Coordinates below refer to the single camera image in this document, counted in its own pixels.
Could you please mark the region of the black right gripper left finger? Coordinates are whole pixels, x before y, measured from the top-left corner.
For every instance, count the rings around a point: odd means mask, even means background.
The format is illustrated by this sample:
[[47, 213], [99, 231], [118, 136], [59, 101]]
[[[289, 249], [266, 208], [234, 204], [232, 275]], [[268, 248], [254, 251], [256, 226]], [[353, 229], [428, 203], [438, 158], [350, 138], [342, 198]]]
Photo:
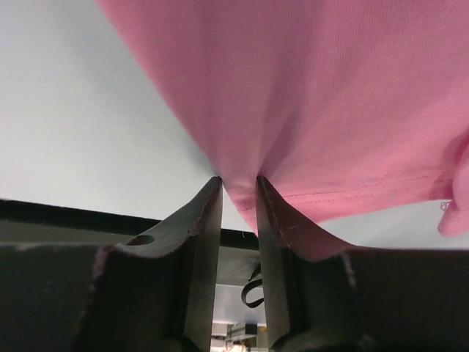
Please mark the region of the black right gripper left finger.
[[124, 243], [1, 242], [3, 351], [208, 351], [222, 182]]

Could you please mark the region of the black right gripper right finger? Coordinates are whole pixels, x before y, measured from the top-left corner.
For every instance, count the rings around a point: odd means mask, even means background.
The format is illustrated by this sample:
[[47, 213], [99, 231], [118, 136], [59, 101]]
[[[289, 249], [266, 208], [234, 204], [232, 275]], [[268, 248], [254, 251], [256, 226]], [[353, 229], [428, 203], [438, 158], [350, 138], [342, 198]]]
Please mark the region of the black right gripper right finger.
[[352, 245], [265, 177], [256, 217], [270, 350], [468, 349], [467, 251]]

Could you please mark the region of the pink t shirt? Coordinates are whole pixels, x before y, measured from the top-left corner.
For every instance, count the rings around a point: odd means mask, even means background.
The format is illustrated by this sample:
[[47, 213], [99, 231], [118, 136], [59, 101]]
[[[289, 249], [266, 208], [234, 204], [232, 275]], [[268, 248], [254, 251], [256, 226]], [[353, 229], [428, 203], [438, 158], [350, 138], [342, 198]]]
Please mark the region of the pink t shirt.
[[468, 230], [466, 1], [101, 1], [256, 226], [266, 177], [322, 222], [447, 199]]

